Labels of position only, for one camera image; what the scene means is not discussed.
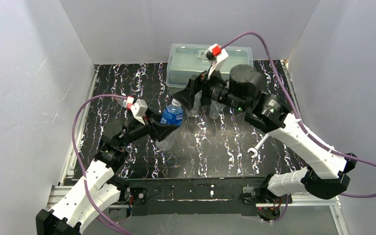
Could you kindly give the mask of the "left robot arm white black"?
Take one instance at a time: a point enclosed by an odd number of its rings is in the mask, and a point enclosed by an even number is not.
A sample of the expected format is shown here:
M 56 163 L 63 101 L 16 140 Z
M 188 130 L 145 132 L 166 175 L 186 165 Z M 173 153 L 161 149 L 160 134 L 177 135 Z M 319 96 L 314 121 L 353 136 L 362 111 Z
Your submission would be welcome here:
M 111 119 L 103 126 L 98 152 L 85 175 L 49 210 L 36 215 L 39 235 L 80 235 L 100 215 L 99 211 L 124 198 L 130 186 L 116 175 L 129 153 L 125 148 L 147 135 L 162 141 L 178 129 L 177 125 L 161 124 L 161 113 L 148 109 L 142 118 L 145 124 L 131 119 L 124 125 Z

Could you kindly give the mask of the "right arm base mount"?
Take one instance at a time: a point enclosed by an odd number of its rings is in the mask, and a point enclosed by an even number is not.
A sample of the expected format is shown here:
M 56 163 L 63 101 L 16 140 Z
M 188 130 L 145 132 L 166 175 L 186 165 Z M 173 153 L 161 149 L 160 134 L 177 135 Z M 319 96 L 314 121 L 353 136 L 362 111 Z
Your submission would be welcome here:
M 243 187 L 239 198 L 244 204 L 255 205 L 259 218 L 269 223 L 280 220 L 287 206 L 293 202 L 290 194 L 275 196 L 257 187 Z

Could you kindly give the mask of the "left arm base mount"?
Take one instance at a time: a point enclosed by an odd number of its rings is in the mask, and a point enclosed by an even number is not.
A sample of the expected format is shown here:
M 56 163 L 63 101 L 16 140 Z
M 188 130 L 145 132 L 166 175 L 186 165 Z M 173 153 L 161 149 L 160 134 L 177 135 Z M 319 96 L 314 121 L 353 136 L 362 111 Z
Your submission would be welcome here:
M 147 188 L 128 188 L 120 193 L 119 200 L 114 205 L 145 205 L 147 202 Z

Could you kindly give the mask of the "clear unlabelled plastic bottle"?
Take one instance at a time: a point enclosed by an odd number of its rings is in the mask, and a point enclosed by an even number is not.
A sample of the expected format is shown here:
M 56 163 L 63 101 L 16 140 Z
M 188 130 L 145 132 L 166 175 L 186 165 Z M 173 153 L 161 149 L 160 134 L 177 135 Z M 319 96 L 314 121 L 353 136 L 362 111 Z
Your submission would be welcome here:
M 223 113 L 224 107 L 224 104 L 212 100 L 209 109 L 209 117 L 213 120 L 218 119 L 220 114 Z

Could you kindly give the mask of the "blue label plastic bottle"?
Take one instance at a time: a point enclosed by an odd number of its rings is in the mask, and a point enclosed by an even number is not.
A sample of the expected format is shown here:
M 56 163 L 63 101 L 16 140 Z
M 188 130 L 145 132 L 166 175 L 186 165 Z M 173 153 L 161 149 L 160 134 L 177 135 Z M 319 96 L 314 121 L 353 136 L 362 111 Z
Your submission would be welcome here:
M 172 103 L 168 105 L 162 115 L 160 123 L 162 124 L 173 124 L 177 125 L 178 127 L 181 126 L 182 120 L 184 117 L 184 110 L 182 105 L 176 99 L 172 100 Z M 156 141 L 157 147 L 161 150 L 170 150 L 176 140 L 176 136 L 178 133 L 178 129 L 173 131 L 168 137 L 166 137 L 163 141 Z

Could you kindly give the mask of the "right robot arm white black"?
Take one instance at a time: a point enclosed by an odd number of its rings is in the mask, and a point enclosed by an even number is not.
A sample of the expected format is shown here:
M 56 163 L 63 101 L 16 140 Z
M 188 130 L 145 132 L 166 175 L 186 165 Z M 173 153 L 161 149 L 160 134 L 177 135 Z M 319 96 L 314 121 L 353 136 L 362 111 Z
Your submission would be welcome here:
M 272 201 L 297 192 L 331 199 L 345 192 L 350 183 L 348 172 L 354 169 L 355 162 L 313 142 L 309 132 L 299 126 L 290 107 L 276 95 L 264 92 L 263 84 L 262 73 L 241 64 L 231 68 L 228 80 L 222 79 L 218 71 L 193 75 L 173 98 L 190 110 L 196 94 L 200 93 L 200 105 L 216 101 L 243 112 L 247 123 L 278 139 L 306 162 L 307 166 L 301 170 L 267 175 L 262 185 L 249 194 L 254 201 Z

